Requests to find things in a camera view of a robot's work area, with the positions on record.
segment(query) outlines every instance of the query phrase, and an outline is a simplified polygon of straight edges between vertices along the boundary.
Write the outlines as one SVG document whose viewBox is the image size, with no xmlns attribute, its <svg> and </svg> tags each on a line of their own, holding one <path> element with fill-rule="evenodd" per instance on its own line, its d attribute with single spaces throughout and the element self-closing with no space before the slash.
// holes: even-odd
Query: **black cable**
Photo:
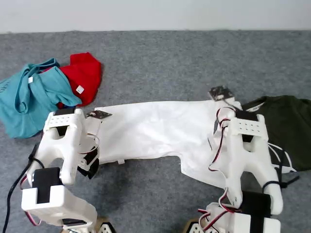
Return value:
<svg viewBox="0 0 311 233">
<path fill-rule="evenodd" d="M 27 166 L 23 169 L 23 171 L 21 172 L 19 177 L 14 181 L 14 183 L 12 184 L 12 186 L 11 186 L 11 188 L 9 190 L 9 193 L 8 193 L 8 196 L 7 196 L 7 199 L 6 199 L 6 207 L 7 207 L 7 209 L 6 209 L 6 217 L 5 217 L 5 222 L 4 222 L 4 226 L 3 226 L 3 229 L 2 229 L 2 233 L 5 233 L 6 229 L 8 227 L 9 218 L 10 218 L 10 212 L 11 212 L 11 196 L 12 196 L 13 191 L 16 188 L 19 180 L 23 177 L 23 175 L 26 173 L 26 171 L 30 168 L 30 166 L 31 166 L 33 161 L 37 161 L 41 166 L 43 166 L 41 161 L 39 161 L 38 159 L 34 158 L 35 153 L 36 153 L 36 151 L 38 149 L 38 146 L 39 146 L 39 144 L 36 143 L 35 146 L 34 146 L 33 151 L 31 152 L 31 154 L 28 157 L 29 161 L 28 161 Z"/>
<path fill-rule="evenodd" d="M 277 177 L 278 177 L 278 181 L 268 181 L 267 183 L 265 183 L 263 186 L 262 186 L 262 192 L 264 192 L 264 189 L 272 184 L 272 183 L 275 183 L 275 184 L 278 184 L 280 185 L 280 188 L 283 189 L 283 188 L 287 188 L 288 185 L 294 183 L 295 181 L 299 180 L 300 179 L 300 176 L 296 176 L 294 177 L 293 179 L 287 181 L 287 182 L 283 182 L 282 181 L 282 168 L 283 168 L 283 165 L 284 165 L 284 159 L 285 159 L 285 150 L 282 149 L 282 156 L 280 158 L 280 162 L 279 162 L 279 165 L 278 165 L 278 168 L 276 168 L 276 173 L 277 173 Z"/>
</svg>

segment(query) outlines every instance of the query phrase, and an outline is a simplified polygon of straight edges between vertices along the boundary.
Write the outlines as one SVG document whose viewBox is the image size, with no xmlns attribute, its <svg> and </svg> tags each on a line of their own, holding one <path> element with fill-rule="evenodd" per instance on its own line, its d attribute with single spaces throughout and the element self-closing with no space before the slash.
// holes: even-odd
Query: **red cloth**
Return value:
<svg viewBox="0 0 311 233">
<path fill-rule="evenodd" d="M 101 84 L 102 65 L 89 52 L 72 54 L 70 65 L 60 67 L 67 76 L 73 93 L 82 100 L 84 106 L 90 104 Z M 81 86 L 84 91 L 79 93 L 77 88 Z"/>
</svg>

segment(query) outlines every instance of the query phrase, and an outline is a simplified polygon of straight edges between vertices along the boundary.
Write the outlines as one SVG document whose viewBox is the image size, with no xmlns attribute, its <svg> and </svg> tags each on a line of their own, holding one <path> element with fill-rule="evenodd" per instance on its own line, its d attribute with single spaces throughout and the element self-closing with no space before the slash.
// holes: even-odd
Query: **teal shirt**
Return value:
<svg viewBox="0 0 311 233">
<path fill-rule="evenodd" d="M 0 119 L 10 137 L 27 138 L 38 133 L 48 114 L 57 110 L 58 102 L 67 106 L 82 103 L 58 67 L 54 58 L 41 64 L 27 64 L 0 82 Z"/>
</svg>

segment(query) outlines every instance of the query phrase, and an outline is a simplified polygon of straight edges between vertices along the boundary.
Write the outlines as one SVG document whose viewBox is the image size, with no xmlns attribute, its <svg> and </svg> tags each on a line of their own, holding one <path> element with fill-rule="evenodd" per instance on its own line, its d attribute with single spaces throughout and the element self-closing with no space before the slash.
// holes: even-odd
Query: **fabric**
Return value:
<svg viewBox="0 0 311 233">
<path fill-rule="evenodd" d="M 42 64 L 27 64 L 1 81 L 0 119 L 10 137 L 27 138 L 42 130 L 49 112 L 57 110 L 58 102 L 68 106 L 81 103 L 58 66 L 54 58 Z M 52 68 L 39 73 L 48 67 Z"/>
<path fill-rule="evenodd" d="M 227 106 L 223 101 L 206 100 L 99 107 L 96 110 L 112 116 L 103 124 L 89 121 L 87 128 L 100 139 L 100 164 L 178 156 L 183 174 L 225 188 L 223 175 L 207 168 L 218 149 L 221 134 L 218 130 L 214 135 L 214 122 L 217 109 L 223 106 Z M 226 170 L 229 161 L 224 145 L 216 167 Z"/>
<path fill-rule="evenodd" d="M 269 142 L 288 152 L 293 168 L 298 171 L 311 169 L 310 100 L 295 96 L 264 96 L 245 104 L 243 109 L 264 115 Z M 281 150 L 275 151 L 282 156 Z M 271 155 L 271 159 L 274 164 L 278 163 L 276 156 Z"/>
<path fill-rule="evenodd" d="M 67 76 L 73 93 L 82 100 L 81 106 L 90 104 L 101 84 L 102 65 L 89 52 L 72 54 L 70 65 L 60 67 Z"/>
</svg>

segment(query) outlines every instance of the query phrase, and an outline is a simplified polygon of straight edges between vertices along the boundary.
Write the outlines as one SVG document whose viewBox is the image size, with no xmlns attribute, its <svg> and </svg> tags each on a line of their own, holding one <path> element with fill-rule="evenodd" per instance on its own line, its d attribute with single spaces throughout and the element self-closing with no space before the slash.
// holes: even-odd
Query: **wire bundle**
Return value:
<svg viewBox="0 0 311 233">
<path fill-rule="evenodd" d="M 218 124 L 219 124 L 220 129 L 221 129 L 221 138 L 220 138 L 219 147 L 218 147 L 218 149 L 217 149 L 217 152 L 216 152 L 216 154 L 215 154 L 215 157 L 214 157 L 214 159 L 212 160 L 212 162 L 209 164 L 208 169 L 209 169 L 210 171 L 219 171 L 219 172 L 224 176 L 224 178 L 226 178 L 226 177 L 225 177 L 225 174 L 224 174 L 221 170 L 219 170 L 219 169 L 217 169 L 217 168 L 212 168 L 212 165 L 213 165 L 213 164 L 217 161 L 217 159 L 219 158 L 219 156 L 220 156 L 220 154 L 221 154 L 222 147 L 223 147 L 224 136 L 225 136 L 225 130 L 226 130 L 226 128 L 228 127 L 227 125 L 224 126 L 224 123 L 227 122 L 227 121 L 230 121 L 230 119 L 228 119 L 228 118 L 224 118 L 224 119 L 222 119 L 221 121 L 219 120 L 219 114 L 220 114 L 221 110 L 224 109 L 224 108 L 230 109 L 230 110 L 232 110 L 232 111 L 234 111 L 234 112 L 236 111 L 235 109 L 233 109 L 233 108 L 231 108 L 231 107 L 223 107 L 223 108 L 218 109 L 217 112 L 216 112 L 216 119 L 217 119 L 217 122 L 218 122 Z M 199 226 L 202 228 L 203 231 L 206 231 L 206 230 L 208 230 L 209 228 L 212 227 L 215 231 L 219 232 L 217 229 L 214 228 L 213 224 L 214 224 L 215 222 L 217 222 L 224 214 L 226 214 L 226 213 L 228 213 L 228 212 L 229 212 L 229 213 L 234 213 L 234 212 L 235 212 L 235 210 L 233 210 L 234 207 L 229 208 L 228 206 L 224 206 L 224 205 L 222 204 L 222 201 L 223 201 L 223 200 L 226 198 L 226 196 L 227 196 L 227 192 L 228 192 L 228 188 L 226 187 L 224 193 L 223 193 L 223 194 L 219 197 L 219 199 L 218 199 L 218 204 L 219 204 L 219 206 L 220 206 L 221 208 L 224 209 L 224 211 L 221 212 L 218 216 L 216 216 L 213 220 L 209 221 L 209 219 L 208 219 L 208 217 L 210 216 L 210 212 L 208 212 L 207 210 L 198 209 L 198 212 L 200 212 L 200 213 L 203 214 L 203 215 L 199 218 Z M 203 219 L 206 219 L 207 222 L 209 222 L 209 224 L 206 225 L 205 227 L 202 226 L 202 220 L 203 220 Z"/>
</svg>

